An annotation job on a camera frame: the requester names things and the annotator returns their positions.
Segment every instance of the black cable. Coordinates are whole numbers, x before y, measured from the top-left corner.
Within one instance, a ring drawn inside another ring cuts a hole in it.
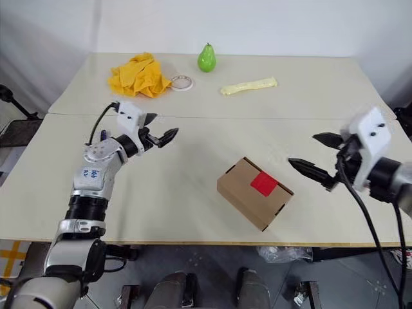
[[[100,123],[100,121],[102,120],[103,116],[108,112],[109,109],[114,108],[116,111],[118,111],[120,103],[118,102],[112,102],[109,105],[106,106],[106,108],[103,110],[103,112],[100,114],[100,116],[97,118],[95,125],[93,126],[93,129],[91,130],[90,133],[90,138],[89,138],[89,142],[86,145],[91,145],[92,141],[93,141],[93,136],[95,135],[95,131],[97,129],[98,124]]]
[[[399,308],[403,308],[404,307],[405,283],[406,283],[406,267],[407,267],[406,244],[405,244],[404,229],[402,226],[402,218],[400,216],[399,205],[397,201],[393,202],[393,209],[395,210],[395,215],[397,217],[399,240],[400,240],[400,250],[402,252],[402,268],[401,268],[402,270],[401,270],[401,275],[400,275],[398,302],[399,302]]]
[[[118,272],[119,270],[122,270],[127,263],[127,259],[124,257],[118,257],[118,256],[111,256],[111,257],[106,257],[106,261],[122,261],[123,265],[118,267],[118,268],[113,268],[113,269],[105,269],[104,272]]]
[[[345,187],[349,190],[349,192],[353,196],[353,198],[355,198],[356,202],[359,204],[359,207],[360,207],[361,211],[363,212],[363,215],[366,219],[366,223],[368,224],[368,227],[371,231],[373,240],[375,241],[376,248],[378,249],[380,261],[382,262],[383,267],[385,268],[386,274],[388,275],[389,280],[391,281],[393,289],[395,290],[396,294],[399,297],[398,287],[395,283],[395,280],[393,279],[391,271],[389,270],[388,264],[386,263],[386,260],[385,260],[385,257],[384,257],[384,252],[383,252],[383,249],[380,245],[380,241],[379,241],[378,235],[376,233],[375,227],[373,226],[371,216],[369,215],[369,212],[366,209],[366,206],[365,206],[364,202],[362,201],[361,197],[356,193],[355,189],[352,187],[352,185],[351,185],[351,183],[350,183],[350,181],[349,181],[349,179],[348,179],[348,177],[345,173],[343,156],[338,156],[337,157],[337,170],[339,172],[339,176],[341,177],[342,183],[345,184]]]
[[[13,283],[10,280],[0,278],[0,285],[4,285],[4,286],[7,286],[8,288],[11,288]]]

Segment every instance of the white table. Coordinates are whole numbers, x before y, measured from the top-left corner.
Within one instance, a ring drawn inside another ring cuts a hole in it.
[[[96,116],[47,115],[27,150],[0,188],[0,236],[51,240],[68,209],[71,182],[83,143]],[[116,117],[101,128],[118,134]],[[311,136],[337,132],[344,120],[160,117],[150,128],[160,135],[179,127],[174,142],[131,158],[117,174],[106,212],[106,241],[365,247],[373,240],[365,219],[342,184],[327,192],[286,161],[304,158],[334,172],[335,151]],[[388,157],[412,158],[412,143],[396,121]],[[247,156],[295,192],[290,203],[260,232],[216,190],[216,180]],[[398,234],[390,204],[361,194],[384,246]],[[408,245],[412,221],[402,213]]]
[[[92,53],[49,113],[99,115],[118,98],[107,83],[110,69],[134,55]],[[218,55],[215,70],[203,73],[197,67],[197,55],[155,57],[167,78],[187,75],[194,87],[186,92],[169,90],[156,99],[138,95],[133,100],[147,113],[193,118],[348,119],[379,106],[387,119],[396,118],[351,58]],[[271,76],[278,87],[229,97],[220,93],[222,86]]]

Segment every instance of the cardboard box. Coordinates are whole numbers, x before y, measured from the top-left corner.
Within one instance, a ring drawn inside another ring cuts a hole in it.
[[[248,158],[241,159],[218,179],[218,191],[262,231],[294,195]]]

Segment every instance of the gray floor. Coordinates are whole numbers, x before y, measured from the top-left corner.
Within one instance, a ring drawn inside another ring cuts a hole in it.
[[[25,276],[34,275],[44,258],[44,247],[31,249]],[[399,264],[387,255],[390,268],[398,280]],[[395,293],[380,265],[377,254],[365,254],[321,263],[296,261],[287,264],[268,264],[258,256],[255,247],[237,246],[144,246],[137,261],[125,269],[104,274],[90,284],[87,298],[76,309],[115,308],[115,299],[123,285],[142,285],[143,296],[132,308],[142,308],[151,290],[163,276],[183,270],[197,274],[202,306],[234,308],[232,291],[239,267],[257,270],[270,289],[274,309],[296,308],[290,302],[290,291],[300,281],[317,281],[323,308],[326,309],[390,309],[398,308]],[[412,272],[408,271],[406,301],[412,301]],[[302,308],[309,308],[305,303]]]

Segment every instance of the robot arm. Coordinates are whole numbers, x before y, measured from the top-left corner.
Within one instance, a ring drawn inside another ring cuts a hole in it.
[[[132,103],[121,103],[117,122],[123,134],[85,148],[82,167],[74,176],[69,209],[44,263],[44,276],[29,280],[15,295],[9,295],[6,309],[73,308],[88,292],[88,283],[102,276],[106,244],[100,237],[106,231],[104,218],[116,173],[128,158],[142,156],[154,145],[165,146],[178,132],[176,128],[161,138],[150,135],[146,125],[156,116],[142,113]]]
[[[383,157],[391,135],[378,108],[355,117],[341,134],[320,133],[313,136],[322,144],[339,150],[344,171],[358,191],[370,189],[370,196],[387,203],[397,203],[412,217],[412,162],[400,163]],[[320,182],[331,191],[342,177],[334,177],[306,160],[290,158],[290,164],[302,175]]]

